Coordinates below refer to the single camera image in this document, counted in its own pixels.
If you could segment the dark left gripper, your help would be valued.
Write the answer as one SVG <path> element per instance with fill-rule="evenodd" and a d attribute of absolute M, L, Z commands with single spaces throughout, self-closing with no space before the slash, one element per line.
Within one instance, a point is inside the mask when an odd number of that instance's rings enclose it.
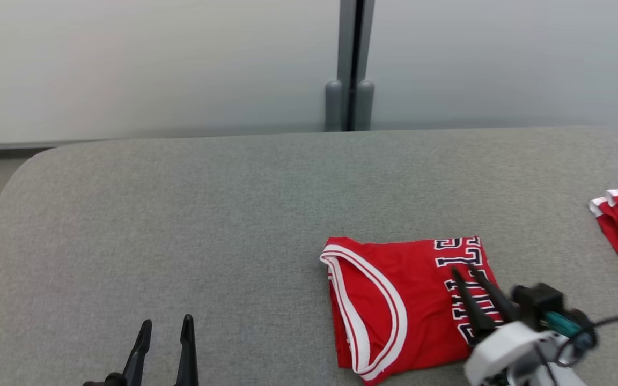
<path fill-rule="evenodd" d="M 145 320 L 122 374 L 110 373 L 103 381 L 86 381 L 83 386 L 142 386 L 144 361 L 150 348 L 151 333 L 152 321 Z M 176 386 L 199 386 L 194 320 L 191 314 L 186 314 L 183 318 L 180 342 L 181 354 Z"/>

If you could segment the grey metal partition post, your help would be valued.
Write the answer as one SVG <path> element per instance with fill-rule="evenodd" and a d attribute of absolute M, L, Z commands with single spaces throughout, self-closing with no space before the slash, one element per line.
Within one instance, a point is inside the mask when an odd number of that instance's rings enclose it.
<path fill-rule="evenodd" d="M 354 130 L 356 86 L 367 79 L 371 27 L 376 0 L 340 0 L 337 72 L 342 91 L 342 130 Z"/>

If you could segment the grey cylinder post foot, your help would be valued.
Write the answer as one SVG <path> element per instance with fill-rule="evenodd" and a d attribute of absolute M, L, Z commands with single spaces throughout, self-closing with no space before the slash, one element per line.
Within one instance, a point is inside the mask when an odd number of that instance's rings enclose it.
<path fill-rule="evenodd" d="M 326 132 L 340 132 L 342 130 L 342 91 L 340 80 L 329 81 L 325 85 L 325 123 Z"/>
<path fill-rule="evenodd" d="M 375 85 L 363 80 L 357 86 L 354 96 L 354 130 L 371 130 L 371 112 Z"/>

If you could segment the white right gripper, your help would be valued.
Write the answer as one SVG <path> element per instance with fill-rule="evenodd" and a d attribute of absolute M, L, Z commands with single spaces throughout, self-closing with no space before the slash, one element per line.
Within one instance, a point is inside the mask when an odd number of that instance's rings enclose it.
<path fill-rule="evenodd" d="M 541 344 L 549 342 L 549 333 L 517 322 L 517 306 L 485 269 L 473 264 L 454 266 L 451 275 L 453 320 L 466 342 L 477 344 L 465 363 L 470 386 L 491 386 L 502 375 L 509 386 L 548 386 L 549 376 L 539 351 Z M 495 330 L 496 311 L 508 324 Z"/>

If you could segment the red basketball jersey white trim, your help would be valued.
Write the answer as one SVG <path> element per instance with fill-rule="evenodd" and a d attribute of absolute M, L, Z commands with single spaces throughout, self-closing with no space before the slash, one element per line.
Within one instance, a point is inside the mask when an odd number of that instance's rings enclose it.
<path fill-rule="evenodd" d="M 503 323 L 470 270 L 496 283 L 476 235 L 385 244 L 330 237 L 319 259 L 328 269 L 337 365 L 364 386 L 467 359 L 474 333 L 453 269 L 479 308 Z"/>

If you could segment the grey partition base rail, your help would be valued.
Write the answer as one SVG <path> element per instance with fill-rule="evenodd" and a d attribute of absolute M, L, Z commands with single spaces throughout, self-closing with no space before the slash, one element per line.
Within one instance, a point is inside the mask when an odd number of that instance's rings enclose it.
<path fill-rule="evenodd" d="M 0 151 L 22 151 L 27 149 L 54 149 L 60 146 L 71 144 L 92 143 L 97 140 L 85 141 L 51 141 L 51 142 L 20 142 L 20 143 L 0 143 Z"/>

